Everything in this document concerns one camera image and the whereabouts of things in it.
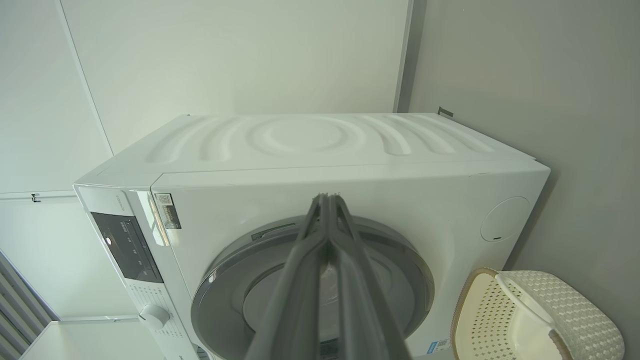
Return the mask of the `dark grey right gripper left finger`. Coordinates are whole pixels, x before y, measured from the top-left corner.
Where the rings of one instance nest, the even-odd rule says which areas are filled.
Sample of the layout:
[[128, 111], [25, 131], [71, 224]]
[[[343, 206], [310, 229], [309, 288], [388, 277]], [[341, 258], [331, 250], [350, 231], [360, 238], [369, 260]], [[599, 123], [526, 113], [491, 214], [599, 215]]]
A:
[[319, 294], [326, 262], [329, 196], [313, 199], [286, 258], [247, 360], [317, 360], [320, 355]]

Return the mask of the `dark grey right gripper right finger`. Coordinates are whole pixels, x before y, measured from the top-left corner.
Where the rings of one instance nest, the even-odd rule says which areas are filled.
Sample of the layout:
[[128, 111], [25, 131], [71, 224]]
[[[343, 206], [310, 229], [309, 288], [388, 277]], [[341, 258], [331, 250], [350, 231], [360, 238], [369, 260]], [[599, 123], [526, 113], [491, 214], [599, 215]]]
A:
[[340, 356], [409, 360], [411, 355], [346, 202], [330, 194], [328, 239], [338, 274]]

